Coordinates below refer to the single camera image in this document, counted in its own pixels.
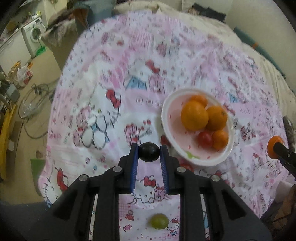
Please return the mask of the blue bed frame edge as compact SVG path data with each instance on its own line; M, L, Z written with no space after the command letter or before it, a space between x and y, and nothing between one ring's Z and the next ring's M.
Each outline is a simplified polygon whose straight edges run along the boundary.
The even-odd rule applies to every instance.
M267 53L267 51L265 51L254 39L252 39L249 35L247 35L247 33L243 32L238 27L235 27L233 32L236 33L236 35L243 43L249 45L250 47L255 49L255 51L257 51L259 54L264 56L268 61L270 61L275 66L275 68L281 73L283 78L286 79L286 76L282 69L276 64L274 59Z

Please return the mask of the green grape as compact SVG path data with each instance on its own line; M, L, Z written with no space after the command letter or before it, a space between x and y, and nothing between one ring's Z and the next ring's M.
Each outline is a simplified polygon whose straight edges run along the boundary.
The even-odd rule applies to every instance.
M165 214L157 213L151 217L149 222L152 228L162 230L167 228L169 224L169 219Z

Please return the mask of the pile of dark clothes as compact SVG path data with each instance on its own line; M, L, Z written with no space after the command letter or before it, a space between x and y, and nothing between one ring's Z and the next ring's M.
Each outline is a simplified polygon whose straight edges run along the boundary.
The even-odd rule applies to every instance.
M49 30L42 34L41 39L44 43L55 47L61 47L62 43L66 41L66 37L68 35L77 36L75 19L66 19L53 25L52 28L49 28Z

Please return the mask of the large orange right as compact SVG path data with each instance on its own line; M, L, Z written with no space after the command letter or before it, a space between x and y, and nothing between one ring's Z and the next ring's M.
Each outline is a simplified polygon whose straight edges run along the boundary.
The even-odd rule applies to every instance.
M224 108L220 106L210 106L207 108L208 123L206 129L209 131L217 131L225 128L227 123L227 113Z

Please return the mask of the pink white plate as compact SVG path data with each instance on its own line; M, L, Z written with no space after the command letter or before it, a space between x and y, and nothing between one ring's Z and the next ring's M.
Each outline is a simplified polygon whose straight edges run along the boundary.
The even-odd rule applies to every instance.
M224 162L234 146L233 123L220 102L196 88L169 94L162 107L165 136L183 158L213 167Z

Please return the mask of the dark purple grape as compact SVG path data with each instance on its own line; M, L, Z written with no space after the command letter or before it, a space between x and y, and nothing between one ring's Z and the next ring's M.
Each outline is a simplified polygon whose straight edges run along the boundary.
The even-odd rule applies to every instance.
M151 142L146 142L138 147L138 157L144 162L154 162L160 157L159 147Z

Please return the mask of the white washing machine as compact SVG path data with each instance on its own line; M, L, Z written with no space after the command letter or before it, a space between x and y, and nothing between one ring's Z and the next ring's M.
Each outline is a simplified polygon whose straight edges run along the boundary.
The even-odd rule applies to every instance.
M45 30L45 25L40 16L28 22L21 29L23 39L32 59L45 49L45 44L42 41L42 35Z

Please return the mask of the large orange left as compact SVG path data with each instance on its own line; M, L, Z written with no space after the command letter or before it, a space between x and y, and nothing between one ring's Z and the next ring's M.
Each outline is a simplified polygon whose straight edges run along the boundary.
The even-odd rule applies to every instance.
M198 102L188 101L181 110L181 122L188 131L200 131L208 123L209 117L206 109Z

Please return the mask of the dark clothes at headboard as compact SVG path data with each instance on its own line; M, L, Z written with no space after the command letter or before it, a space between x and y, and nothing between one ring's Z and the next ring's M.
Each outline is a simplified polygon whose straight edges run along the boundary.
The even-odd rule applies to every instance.
M217 12L211 8L204 8L197 3L194 3L189 8L188 13L195 16L206 16L207 18L219 20L223 23L226 21L226 14Z

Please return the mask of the red cherry tomato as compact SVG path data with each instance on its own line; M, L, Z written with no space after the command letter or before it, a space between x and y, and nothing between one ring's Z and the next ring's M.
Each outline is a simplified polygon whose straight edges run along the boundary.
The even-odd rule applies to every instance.
M188 163L181 163L180 166L184 167L187 170L190 170L191 172L194 172L194 168Z
M205 149L211 148L213 145L212 136L207 131L200 132L197 136L197 141L198 144Z

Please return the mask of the small mandarin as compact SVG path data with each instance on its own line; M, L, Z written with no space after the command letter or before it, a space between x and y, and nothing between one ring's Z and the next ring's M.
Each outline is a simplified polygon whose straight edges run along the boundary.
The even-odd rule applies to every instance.
M189 99L190 101L195 101L195 102L198 102L200 103L201 105L203 105L203 107L207 107L208 105L208 100L207 98L204 96L204 95L201 95L201 94L197 94L197 95L193 95L190 97Z
M267 144L267 154L271 159L277 159L278 154L273 150L273 147L276 143L283 144L284 141L280 136L273 136L269 139Z
M224 130L217 130L212 134L213 145L212 147L219 151L228 145L229 135Z

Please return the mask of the large orange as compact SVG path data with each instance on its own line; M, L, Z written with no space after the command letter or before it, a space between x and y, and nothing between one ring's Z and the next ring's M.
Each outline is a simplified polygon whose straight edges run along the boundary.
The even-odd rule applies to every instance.
M217 131L225 128L227 123L227 113L224 108L220 106L210 106L207 108L208 123L206 129L209 131Z
M181 122L188 131L200 131L208 123L209 117L206 109L198 102L188 101L181 110Z

